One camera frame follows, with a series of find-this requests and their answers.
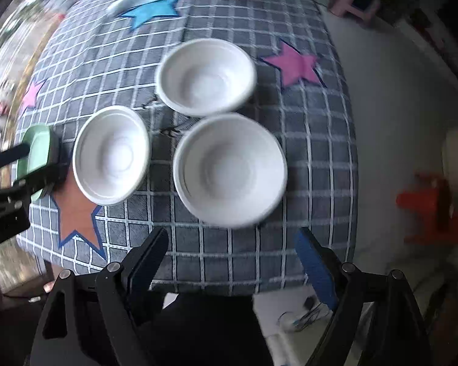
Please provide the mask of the red plastic stool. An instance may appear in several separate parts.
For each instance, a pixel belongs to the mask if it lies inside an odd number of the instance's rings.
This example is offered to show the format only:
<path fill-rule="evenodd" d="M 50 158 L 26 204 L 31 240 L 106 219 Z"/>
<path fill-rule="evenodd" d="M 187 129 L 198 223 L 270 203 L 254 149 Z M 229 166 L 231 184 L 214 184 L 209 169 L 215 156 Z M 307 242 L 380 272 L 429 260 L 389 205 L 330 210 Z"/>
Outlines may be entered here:
<path fill-rule="evenodd" d="M 413 213 L 420 222 L 419 232 L 407 235 L 406 244 L 417 246 L 457 246 L 458 208 L 453 205 L 449 181 L 443 175 L 416 173 L 418 186 L 399 193 L 395 205 Z"/>

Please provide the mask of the pink plastic stool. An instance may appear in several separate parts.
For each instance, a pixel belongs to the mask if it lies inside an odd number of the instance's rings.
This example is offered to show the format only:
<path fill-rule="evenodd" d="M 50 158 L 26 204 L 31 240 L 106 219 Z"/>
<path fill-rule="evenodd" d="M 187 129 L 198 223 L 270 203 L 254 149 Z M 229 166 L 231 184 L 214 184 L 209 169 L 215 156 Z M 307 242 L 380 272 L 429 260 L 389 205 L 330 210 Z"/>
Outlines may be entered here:
<path fill-rule="evenodd" d="M 352 15 L 369 26 L 380 8 L 380 0 L 336 0 L 329 12 L 334 16 L 345 17 Z"/>

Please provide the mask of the green square bowl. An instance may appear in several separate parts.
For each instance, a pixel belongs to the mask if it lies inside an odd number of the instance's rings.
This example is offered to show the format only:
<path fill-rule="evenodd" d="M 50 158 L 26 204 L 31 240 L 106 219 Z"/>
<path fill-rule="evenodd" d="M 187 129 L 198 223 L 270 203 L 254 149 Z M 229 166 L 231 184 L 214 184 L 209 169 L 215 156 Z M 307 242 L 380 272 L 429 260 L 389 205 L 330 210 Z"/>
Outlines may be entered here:
<path fill-rule="evenodd" d="M 29 154 L 17 163 L 17 179 L 46 165 L 58 164 L 59 139 L 52 127 L 45 124 L 33 125 L 24 133 L 21 142 L 29 146 Z"/>

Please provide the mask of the white paper bowl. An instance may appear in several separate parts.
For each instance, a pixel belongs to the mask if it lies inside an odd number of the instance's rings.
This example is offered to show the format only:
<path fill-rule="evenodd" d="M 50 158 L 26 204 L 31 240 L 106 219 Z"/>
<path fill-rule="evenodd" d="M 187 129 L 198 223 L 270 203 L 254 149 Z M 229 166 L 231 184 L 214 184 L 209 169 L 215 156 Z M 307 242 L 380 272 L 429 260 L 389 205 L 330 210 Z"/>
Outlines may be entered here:
<path fill-rule="evenodd" d="M 87 119 L 72 152 L 72 172 L 82 194 L 100 206 L 127 200 L 150 162 L 150 137 L 140 115 L 105 107 Z"/>
<path fill-rule="evenodd" d="M 162 58 L 155 95 L 187 117 L 231 112 L 246 103 L 257 84 L 253 59 L 237 45 L 215 38 L 184 42 Z"/>
<path fill-rule="evenodd" d="M 255 225 L 284 196 L 288 169 L 279 141 L 238 113 L 207 117 L 179 141 L 173 182 L 201 222 L 225 228 Z"/>

